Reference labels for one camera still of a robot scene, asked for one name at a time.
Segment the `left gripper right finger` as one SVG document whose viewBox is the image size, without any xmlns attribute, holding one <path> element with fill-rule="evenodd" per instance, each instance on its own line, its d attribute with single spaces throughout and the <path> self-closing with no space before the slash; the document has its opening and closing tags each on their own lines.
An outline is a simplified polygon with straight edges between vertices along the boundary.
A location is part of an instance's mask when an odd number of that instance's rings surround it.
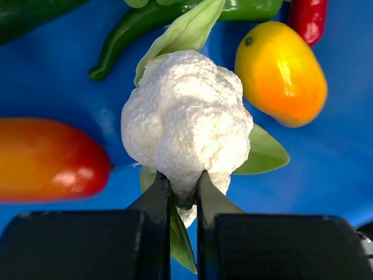
<svg viewBox="0 0 373 280">
<path fill-rule="evenodd" d="M 246 213 L 204 171 L 196 184 L 199 279 L 371 279 L 358 233 L 330 215 Z"/>
</svg>

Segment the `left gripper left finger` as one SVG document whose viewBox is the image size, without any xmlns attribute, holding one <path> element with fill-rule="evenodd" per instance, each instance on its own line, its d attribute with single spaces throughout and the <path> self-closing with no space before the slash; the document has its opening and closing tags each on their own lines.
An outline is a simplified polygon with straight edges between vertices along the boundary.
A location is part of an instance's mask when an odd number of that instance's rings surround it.
<svg viewBox="0 0 373 280">
<path fill-rule="evenodd" d="M 125 209 L 21 213 L 1 235 L 1 278 L 169 279 L 170 202 L 157 173 Z"/>
</svg>

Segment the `orange red mango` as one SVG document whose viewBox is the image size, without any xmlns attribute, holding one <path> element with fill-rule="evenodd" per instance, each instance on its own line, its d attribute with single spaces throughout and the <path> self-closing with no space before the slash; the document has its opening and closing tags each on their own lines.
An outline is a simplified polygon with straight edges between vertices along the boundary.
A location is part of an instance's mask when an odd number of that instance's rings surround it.
<svg viewBox="0 0 373 280">
<path fill-rule="evenodd" d="M 1 202 L 92 197 L 112 170 L 106 150 L 71 125 L 35 117 L 1 119 Z"/>
</svg>

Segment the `white cauliflower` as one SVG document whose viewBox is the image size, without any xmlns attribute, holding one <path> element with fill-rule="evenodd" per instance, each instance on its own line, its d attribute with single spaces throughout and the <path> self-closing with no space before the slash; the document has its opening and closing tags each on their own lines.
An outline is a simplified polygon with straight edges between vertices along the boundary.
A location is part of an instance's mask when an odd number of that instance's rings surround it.
<svg viewBox="0 0 373 280">
<path fill-rule="evenodd" d="M 223 6 L 202 1 L 173 18 L 138 62 L 121 114 L 122 143 L 141 165 L 142 188 L 156 173 L 170 182 L 171 255 L 192 272 L 197 266 L 187 228 L 197 216 L 202 172 L 226 193 L 232 174 L 266 173 L 290 160 L 244 107 L 238 76 L 201 53 Z"/>
</svg>

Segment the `yellow orange mango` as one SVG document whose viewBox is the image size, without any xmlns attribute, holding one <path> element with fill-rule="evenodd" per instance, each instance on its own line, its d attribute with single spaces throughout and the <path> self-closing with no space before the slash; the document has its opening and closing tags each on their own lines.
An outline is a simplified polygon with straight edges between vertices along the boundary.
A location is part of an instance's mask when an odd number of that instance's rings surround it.
<svg viewBox="0 0 373 280">
<path fill-rule="evenodd" d="M 313 121 L 328 96 L 328 83 L 314 52 L 282 22 L 251 29 L 237 48 L 234 70 L 244 97 L 290 128 Z"/>
</svg>

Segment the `blue plastic bin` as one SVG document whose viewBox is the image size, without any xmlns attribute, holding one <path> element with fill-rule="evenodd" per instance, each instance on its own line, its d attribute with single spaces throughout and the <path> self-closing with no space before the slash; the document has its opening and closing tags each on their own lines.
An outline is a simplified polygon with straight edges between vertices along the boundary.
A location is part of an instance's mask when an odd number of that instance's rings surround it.
<svg viewBox="0 0 373 280">
<path fill-rule="evenodd" d="M 120 210 L 140 195 L 140 168 L 122 146 L 119 120 L 136 64 L 161 30 L 131 45 L 105 80 L 87 75 L 125 9 L 120 1 L 93 1 L 1 47 L 1 115 L 78 127 L 117 165 L 93 198 L 2 205 L 1 233 L 24 212 Z M 234 175 L 228 197 L 249 213 L 334 215 L 359 227 L 372 220 L 372 2 L 330 1 L 314 53 L 329 88 L 322 112 L 304 127 L 286 128 L 248 105 L 290 162 L 266 174 Z"/>
</svg>

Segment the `green chili pepper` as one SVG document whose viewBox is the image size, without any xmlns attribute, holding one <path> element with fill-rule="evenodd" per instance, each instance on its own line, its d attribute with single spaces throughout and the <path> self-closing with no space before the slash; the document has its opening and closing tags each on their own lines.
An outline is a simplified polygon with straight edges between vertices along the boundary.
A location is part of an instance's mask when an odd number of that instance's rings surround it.
<svg viewBox="0 0 373 280">
<path fill-rule="evenodd" d="M 153 30 L 170 25 L 199 3 L 200 1 L 177 1 L 166 6 L 157 1 L 149 1 L 142 8 L 130 8 L 106 37 L 98 63 L 89 70 L 89 77 L 94 81 L 104 79 L 130 44 Z M 219 21 L 265 22 L 278 14 L 282 4 L 282 1 L 277 0 L 225 1 Z"/>
</svg>

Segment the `green grape bunch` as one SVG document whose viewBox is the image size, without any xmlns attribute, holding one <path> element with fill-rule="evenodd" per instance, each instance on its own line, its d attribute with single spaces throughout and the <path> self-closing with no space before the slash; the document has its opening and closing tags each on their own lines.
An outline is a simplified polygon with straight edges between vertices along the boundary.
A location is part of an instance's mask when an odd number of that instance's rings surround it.
<svg viewBox="0 0 373 280">
<path fill-rule="evenodd" d="M 124 0 L 124 2 L 131 8 L 139 9 L 151 3 L 151 0 Z M 170 6 L 177 3 L 178 0 L 155 0 L 155 3 L 163 6 Z"/>
</svg>

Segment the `red chili pepper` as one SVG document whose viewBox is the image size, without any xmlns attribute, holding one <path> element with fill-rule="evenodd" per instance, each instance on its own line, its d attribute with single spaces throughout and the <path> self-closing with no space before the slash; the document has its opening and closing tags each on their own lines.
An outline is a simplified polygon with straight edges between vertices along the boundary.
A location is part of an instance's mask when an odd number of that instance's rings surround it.
<svg viewBox="0 0 373 280">
<path fill-rule="evenodd" d="M 287 25 L 309 45 L 315 45 L 322 37 L 328 0 L 294 0 L 290 4 Z"/>
</svg>

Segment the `dark green cucumber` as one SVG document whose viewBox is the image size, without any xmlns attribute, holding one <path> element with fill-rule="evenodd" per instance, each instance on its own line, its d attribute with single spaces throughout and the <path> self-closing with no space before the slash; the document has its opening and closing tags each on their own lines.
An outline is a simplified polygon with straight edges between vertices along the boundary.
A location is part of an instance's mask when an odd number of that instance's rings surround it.
<svg viewBox="0 0 373 280">
<path fill-rule="evenodd" d="M 1 45 L 86 3 L 85 0 L 3 0 L 1 1 Z"/>
</svg>

